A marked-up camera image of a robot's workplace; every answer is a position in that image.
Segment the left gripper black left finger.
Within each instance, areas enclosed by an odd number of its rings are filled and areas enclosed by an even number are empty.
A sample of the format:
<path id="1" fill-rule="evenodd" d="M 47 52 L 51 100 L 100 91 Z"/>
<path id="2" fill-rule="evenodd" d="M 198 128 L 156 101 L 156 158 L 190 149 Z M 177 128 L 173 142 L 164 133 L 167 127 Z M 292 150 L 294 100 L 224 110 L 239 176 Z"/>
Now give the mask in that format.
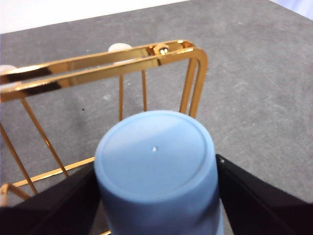
<path id="1" fill-rule="evenodd" d="M 84 167 L 56 185 L 0 210 L 2 235 L 87 235 L 100 203 L 92 167 Z"/>

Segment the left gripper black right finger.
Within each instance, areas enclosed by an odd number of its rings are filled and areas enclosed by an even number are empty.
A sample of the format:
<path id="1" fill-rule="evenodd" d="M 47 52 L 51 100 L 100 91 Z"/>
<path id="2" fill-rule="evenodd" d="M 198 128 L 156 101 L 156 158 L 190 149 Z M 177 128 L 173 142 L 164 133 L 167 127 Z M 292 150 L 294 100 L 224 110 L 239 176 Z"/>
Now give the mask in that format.
<path id="1" fill-rule="evenodd" d="M 236 235 L 311 235 L 313 205 L 216 156 L 221 200 Z"/>

